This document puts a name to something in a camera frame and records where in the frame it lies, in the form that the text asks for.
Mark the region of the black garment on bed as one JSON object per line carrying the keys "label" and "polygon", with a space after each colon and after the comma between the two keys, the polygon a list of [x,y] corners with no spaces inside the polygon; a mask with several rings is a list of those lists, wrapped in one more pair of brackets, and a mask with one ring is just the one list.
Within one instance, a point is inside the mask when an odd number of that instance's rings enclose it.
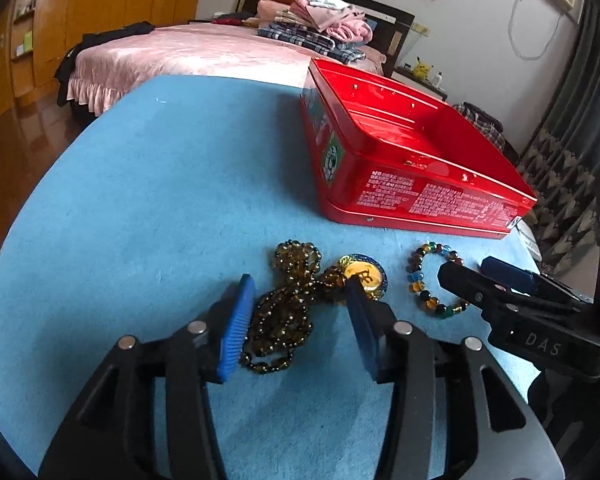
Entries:
{"label": "black garment on bed", "polygon": [[110,44],[114,44],[116,41],[147,36],[155,29],[156,26],[151,24],[151,22],[140,21],[122,26],[121,28],[106,30],[106,32],[87,32],[84,34],[82,39],[61,58],[55,70],[54,79],[58,83],[57,105],[63,107],[70,100],[70,79],[78,69],[78,58],[81,54],[85,53],[86,56],[97,56],[102,49],[105,49]]}

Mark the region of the red metal tin box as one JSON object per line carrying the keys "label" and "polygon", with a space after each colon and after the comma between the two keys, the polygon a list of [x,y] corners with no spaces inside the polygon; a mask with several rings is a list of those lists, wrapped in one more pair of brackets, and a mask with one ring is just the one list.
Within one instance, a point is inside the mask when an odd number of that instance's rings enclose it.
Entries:
{"label": "red metal tin box", "polygon": [[329,220],[503,238],[536,202],[457,110],[393,79],[314,58],[300,107]]}

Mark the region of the white bottle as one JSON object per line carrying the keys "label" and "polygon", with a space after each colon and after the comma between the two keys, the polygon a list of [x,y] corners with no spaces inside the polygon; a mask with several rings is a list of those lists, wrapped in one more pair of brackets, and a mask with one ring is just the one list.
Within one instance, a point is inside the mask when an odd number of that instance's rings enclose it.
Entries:
{"label": "white bottle", "polygon": [[443,75],[441,72],[437,73],[436,76],[434,76],[434,79],[431,81],[431,84],[434,86],[434,88],[439,89],[442,83],[442,78]]}

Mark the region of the yellow pikachu plush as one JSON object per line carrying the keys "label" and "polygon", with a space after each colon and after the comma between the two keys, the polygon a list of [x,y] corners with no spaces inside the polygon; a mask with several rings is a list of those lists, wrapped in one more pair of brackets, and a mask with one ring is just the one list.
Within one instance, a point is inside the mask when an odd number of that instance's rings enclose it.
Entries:
{"label": "yellow pikachu plush", "polygon": [[431,70],[431,64],[424,63],[420,58],[416,58],[416,64],[412,69],[412,74],[417,80],[426,80]]}

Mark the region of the patterned curtain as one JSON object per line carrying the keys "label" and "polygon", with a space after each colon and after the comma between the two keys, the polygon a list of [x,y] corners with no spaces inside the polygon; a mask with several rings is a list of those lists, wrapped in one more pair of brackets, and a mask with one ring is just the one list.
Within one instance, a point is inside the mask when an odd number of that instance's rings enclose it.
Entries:
{"label": "patterned curtain", "polygon": [[600,176],[600,8],[583,7],[577,41],[518,170],[536,195],[524,217],[542,272],[567,273],[593,247]]}

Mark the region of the black nightstand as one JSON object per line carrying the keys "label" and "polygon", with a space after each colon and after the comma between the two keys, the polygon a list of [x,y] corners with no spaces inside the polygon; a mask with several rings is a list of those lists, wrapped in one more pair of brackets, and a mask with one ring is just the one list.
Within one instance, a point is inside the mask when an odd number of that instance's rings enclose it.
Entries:
{"label": "black nightstand", "polygon": [[417,79],[407,68],[395,67],[392,71],[391,78],[440,101],[445,102],[448,99],[448,94],[445,91],[434,87],[429,81]]}

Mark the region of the bed with pink cover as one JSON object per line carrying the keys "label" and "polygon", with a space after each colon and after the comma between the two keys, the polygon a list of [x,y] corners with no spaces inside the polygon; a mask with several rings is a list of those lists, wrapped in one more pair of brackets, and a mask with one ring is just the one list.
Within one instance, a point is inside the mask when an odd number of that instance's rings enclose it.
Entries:
{"label": "bed with pink cover", "polygon": [[309,62],[321,55],[264,38],[249,27],[194,23],[156,28],[116,41],[99,55],[78,58],[69,103],[100,116],[155,76],[193,75],[248,79],[301,88]]}

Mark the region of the pile of folded clothes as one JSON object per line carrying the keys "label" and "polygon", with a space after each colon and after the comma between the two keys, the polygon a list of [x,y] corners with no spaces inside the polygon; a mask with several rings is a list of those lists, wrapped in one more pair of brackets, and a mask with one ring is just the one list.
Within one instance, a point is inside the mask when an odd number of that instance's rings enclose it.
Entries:
{"label": "pile of folded clothes", "polygon": [[362,47],[378,23],[343,0],[259,0],[258,35],[293,44],[350,65],[366,58]]}

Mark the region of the blue table cloth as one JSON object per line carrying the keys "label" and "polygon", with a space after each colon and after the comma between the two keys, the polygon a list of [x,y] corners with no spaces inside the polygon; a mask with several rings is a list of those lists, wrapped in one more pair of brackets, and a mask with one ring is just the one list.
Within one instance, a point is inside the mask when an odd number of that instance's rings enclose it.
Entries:
{"label": "blue table cloth", "polygon": [[[151,79],[86,128],[24,204],[0,251],[0,431],[37,470],[70,405],[124,335],[170,336],[272,252],[310,242],[388,275],[388,304],[434,338],[485,337],[476,309],[428,318],[408,292],[423,232],[346,226],[318,206],[300,92],[201,76]],[[291,367],[238,370],[209,398],[232,479],[369,479],[391,389],[364,370],[348,312],[319,304]]]}

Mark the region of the dark wooden headboard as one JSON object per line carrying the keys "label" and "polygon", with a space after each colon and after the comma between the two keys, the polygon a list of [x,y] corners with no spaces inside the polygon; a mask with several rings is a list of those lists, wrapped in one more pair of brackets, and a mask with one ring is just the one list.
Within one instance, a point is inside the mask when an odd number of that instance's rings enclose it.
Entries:
{"label": "dark wooden headboard", "polygon": [[[377,23],[370,46],[386,56],[382,70],[385,76],[391,76],[415,15],[375,0],[343,1],[353,4]],[[256,12],[257,0],[236,0],[234,11]]]}

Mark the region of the plaid bag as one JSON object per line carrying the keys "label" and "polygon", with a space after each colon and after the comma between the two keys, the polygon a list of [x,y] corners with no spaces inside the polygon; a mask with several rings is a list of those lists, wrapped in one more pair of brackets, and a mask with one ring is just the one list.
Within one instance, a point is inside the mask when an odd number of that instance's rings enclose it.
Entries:
{"label": "plaid bag", "polygon": [[452,107],[471,122],[500,152],[504,151],[506,145],[503,136],[504,128],[497,119],[469,102],[453,104]]}

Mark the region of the wooden wardrobe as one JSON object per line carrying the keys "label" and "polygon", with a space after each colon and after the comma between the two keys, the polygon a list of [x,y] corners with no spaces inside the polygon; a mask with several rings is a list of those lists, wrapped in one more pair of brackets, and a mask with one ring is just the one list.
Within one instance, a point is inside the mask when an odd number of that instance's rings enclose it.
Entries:
{"label": "wooden wardrobe", "polygon": [[136,22],[183,24],[198,0],[0,0],[0,116],[50,88],[66,52],[86,34]]}

